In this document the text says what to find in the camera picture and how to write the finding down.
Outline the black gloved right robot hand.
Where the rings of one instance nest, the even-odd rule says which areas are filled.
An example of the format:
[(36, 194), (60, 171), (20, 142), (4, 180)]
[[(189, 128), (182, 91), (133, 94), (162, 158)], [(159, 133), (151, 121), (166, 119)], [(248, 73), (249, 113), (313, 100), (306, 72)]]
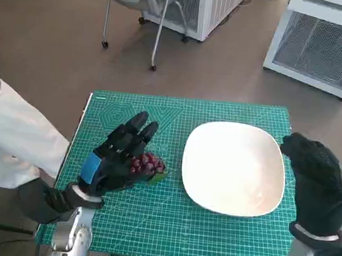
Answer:
[(342, 171), (333, 152), (299, 133), (283, 137), (281, 152), (295, 176), (296, 222), (311, 235), (335, 236), (342, 226)]

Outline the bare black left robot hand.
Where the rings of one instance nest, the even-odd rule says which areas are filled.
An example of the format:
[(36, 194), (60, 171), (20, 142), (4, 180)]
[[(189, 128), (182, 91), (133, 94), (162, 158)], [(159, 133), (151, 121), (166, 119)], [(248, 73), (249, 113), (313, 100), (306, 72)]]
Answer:
[(99, 197), (106, 192), (123, 190), (138, 179), (137, 174), (131, 172), (133, 158), (145, 152), (158, 130), (158, 122), (147, 124), (148, 118), (146, 111), (139, 112), (93, 149), (77, 178), (77, 186), (83, 193)]

